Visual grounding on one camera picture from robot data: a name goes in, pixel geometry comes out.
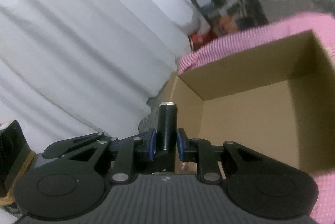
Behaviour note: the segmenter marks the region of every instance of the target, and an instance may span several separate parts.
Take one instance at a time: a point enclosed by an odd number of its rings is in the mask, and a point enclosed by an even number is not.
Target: woman in dark clothing
[[[259,0],[239,0],[245,17],[251,17],[255,26],[268,24]]]

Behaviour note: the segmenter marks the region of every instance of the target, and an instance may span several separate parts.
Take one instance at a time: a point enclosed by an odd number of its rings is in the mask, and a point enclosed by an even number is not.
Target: poster
[[[191,0],[217,36],[268,24],[259,0]]]

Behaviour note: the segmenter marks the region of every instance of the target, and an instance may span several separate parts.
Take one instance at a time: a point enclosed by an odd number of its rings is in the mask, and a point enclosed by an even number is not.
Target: pink tablecloth
[[[313,30],[335,62],[335,19],[330,14],[301,13],[278,23],[253,28],[213,40],[197,52],[183,56],[178,73],[201,67],[229,55],[276,39]],[[319,197],[311,217],[319,224],[335,223],[335,171],[314,177]]]

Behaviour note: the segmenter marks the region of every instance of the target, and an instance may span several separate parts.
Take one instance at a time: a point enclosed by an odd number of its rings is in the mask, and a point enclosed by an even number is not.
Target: pink striped fabric
[[[213,40],[198,51],[183,56],[178,74],[198,68],[232,54],[244,51],[276,39],[313,30],[325,48],[335,56],[335,19],[331,14],[300,13],[277,23],[230,34]]]
[[[332,15],[301,13],[283,21],[250,29],[213,40],[197,52],[183,56],[178,73],[198,68],[276,39],[313,30],[325,50],[335,62],[335,19]],[[314,177],[319,187],[319,197],[311,217],[319,224],[335,223],[335,171]]]

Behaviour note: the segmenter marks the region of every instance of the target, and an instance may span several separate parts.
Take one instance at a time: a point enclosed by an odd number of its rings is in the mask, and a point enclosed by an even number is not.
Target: red object
[[[205,44],[211,42],[216,38],[217,36],[215,35],[212,29],[210,29],[207,33],[201,35],[198,35],[198,33],[193,33],[189,37],[191,50],[197,51],[201,46],[204,46]]]

